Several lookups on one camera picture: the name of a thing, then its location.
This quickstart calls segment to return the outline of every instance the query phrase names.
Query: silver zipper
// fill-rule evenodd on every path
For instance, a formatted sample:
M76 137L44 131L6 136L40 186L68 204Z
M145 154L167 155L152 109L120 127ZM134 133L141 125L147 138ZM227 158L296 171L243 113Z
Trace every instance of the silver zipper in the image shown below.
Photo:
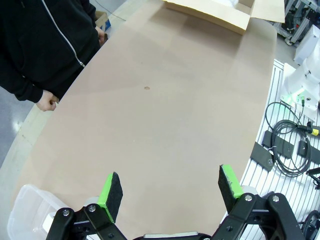
M47 7L47 4L45 3L45 0L41 0L42 1L42 4L44 5L45 7L45 10L47 11L47 13L49 14L53 24L55 25L56 29L59 31L59 33L61 34L61 36L64 38L64 40L68 43L68 45L70 46L70 48L72 49L73 53L74 53L74 56L76 58L76 60L79 62L79 64L84 68L86 65L79 60L78 56L77 56L77 53L76 53L76 50L74 49L74 47L72 46L72 44L69 42L69 40L66 38L66 36L62 33L62 31L59 29L58 25L56 24L56 21L54 19L54 17L51 15L51 12L49 11L48 7Z

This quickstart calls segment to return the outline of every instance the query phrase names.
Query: plastic bin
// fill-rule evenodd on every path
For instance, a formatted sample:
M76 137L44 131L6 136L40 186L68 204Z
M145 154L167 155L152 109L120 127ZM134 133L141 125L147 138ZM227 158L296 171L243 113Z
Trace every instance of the plastic bin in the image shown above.
M68 206L52 193L24 185L10 213L7 232L11 240L45 240L43 223L49 213Z

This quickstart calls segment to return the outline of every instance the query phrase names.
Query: open cardboard box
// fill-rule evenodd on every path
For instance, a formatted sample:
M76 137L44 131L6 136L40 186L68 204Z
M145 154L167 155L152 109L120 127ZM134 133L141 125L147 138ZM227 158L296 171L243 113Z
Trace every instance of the open cardboard box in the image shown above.
M222 4L222 0L163 1L169 9L207 20L241 35L246 32L250 18L285 22L284 0L238 0L234 6Z

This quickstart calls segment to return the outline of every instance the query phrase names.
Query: person's left hand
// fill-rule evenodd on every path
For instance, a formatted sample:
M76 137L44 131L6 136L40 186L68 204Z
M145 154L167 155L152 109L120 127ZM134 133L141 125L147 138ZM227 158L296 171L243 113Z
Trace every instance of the person's left hand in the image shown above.
M101 30L99 27L95 27L95 30L98 32L98 38L100 45L104 44L105 42L105 32Z

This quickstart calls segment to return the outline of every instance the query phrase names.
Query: sleeve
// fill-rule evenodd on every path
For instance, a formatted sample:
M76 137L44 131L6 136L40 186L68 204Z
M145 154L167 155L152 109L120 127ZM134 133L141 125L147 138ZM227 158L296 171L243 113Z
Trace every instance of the sleeve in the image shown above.
M0 29L0 86L14 94L20 101L39 102L43 90L34 86L14 68L11 60L5 54L3 39L4 33Z
M92 20L92 25L96 27L96 8L93 6L89 0L80 0L83 10L90 16Z

